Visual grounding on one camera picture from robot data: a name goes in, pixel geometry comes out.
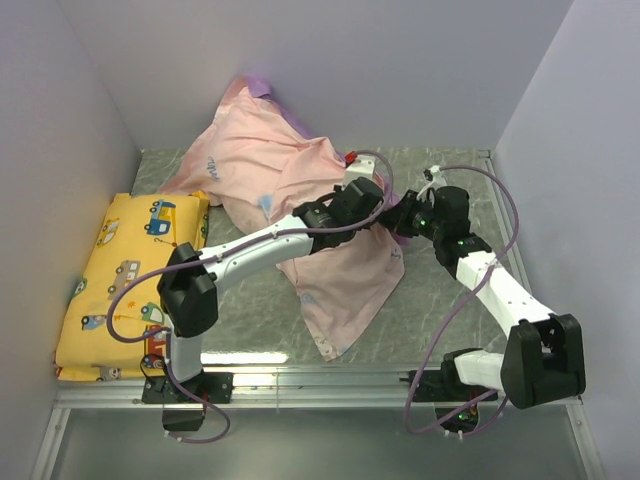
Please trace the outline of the pink purple pillowcase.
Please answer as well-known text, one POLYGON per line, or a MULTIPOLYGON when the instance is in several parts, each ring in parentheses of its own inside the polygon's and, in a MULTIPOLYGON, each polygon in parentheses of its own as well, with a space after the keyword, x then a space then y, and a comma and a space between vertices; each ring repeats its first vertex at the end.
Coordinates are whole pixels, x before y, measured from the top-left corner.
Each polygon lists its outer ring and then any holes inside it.
MULTIPOLYGON (((272 101, 269 86, 240 77, 211 125, 187 150, 163 193, 205 192, 244 234, 281 220, 342 182, 344 161, 326 137, 313 137, 272 101)), ((380 224, 336 248, 279 264, 327 360, 361 336, 402 279, 400 245, 380 224)))

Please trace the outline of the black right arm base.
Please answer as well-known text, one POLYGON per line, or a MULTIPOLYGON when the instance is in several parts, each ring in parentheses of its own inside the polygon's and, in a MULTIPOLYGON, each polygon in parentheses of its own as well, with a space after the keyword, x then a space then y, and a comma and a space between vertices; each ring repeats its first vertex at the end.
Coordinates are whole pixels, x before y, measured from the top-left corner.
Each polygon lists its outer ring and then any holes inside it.
POLYGON ((424 370, 416 382, 417 370, 410 370, 402 382, 409 384, 409 393, 403 411, 404 428, 408 433, 421 434, 439 429, 445 436, 455 435, 459 440, 480 433, 494 423, 506 407, 504 397, 485 423, 480 423, 479 403, 498 399, 495 390, 482 386, 462 384, 452 373, 442 370, 424 370), (413 403, 460 403, 459 407, 436 408, 436 420, 426 427, 411 425, 410 411, 413 403))

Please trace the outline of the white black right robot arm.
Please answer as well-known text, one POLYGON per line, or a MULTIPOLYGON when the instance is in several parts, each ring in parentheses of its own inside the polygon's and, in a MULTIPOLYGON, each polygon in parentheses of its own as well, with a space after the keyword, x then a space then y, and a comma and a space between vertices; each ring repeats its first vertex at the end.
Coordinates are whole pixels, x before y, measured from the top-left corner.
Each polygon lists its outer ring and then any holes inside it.
POLYGON ((444 186, 426 200, 408 191, 379 221, 402 237, 432 242, 441 266, 476 293, 507 337, 504 353, 479 348, 444 356, 440 385, 451 399, 497 390, 519 409, 579 396, 586 389, 582 329, 531 296, 471 230, 466 190, 444 186))

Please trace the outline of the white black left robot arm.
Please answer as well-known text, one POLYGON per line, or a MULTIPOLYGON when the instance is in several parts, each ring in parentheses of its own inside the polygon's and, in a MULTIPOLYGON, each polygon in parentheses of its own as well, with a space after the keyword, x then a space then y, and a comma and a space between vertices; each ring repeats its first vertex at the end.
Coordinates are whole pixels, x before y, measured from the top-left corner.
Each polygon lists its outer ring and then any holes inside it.
POLYGON ((375 222, 390 199, 388 189, 358 177, 239 240, 200 251, 189 243, 176 247, 157 285, 161 307, 170 318, 168 393, 179 402, 199 395, 203 336, 218 320, 220 294, 266 267, 351 241, 375 222))

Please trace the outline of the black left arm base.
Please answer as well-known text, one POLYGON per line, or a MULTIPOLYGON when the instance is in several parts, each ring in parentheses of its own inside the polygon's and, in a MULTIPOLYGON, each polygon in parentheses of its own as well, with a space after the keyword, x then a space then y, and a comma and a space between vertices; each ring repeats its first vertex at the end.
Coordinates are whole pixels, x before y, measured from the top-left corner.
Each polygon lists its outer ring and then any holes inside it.
POLYGON ((207 407, 194 396, 214 405, 229 404, 233 378, 231 372, 201 372, 179 388, 169 376, 148 377, 141 402, 163 407, 162 425, 169 433, 197 432, 203 426, 207 407))

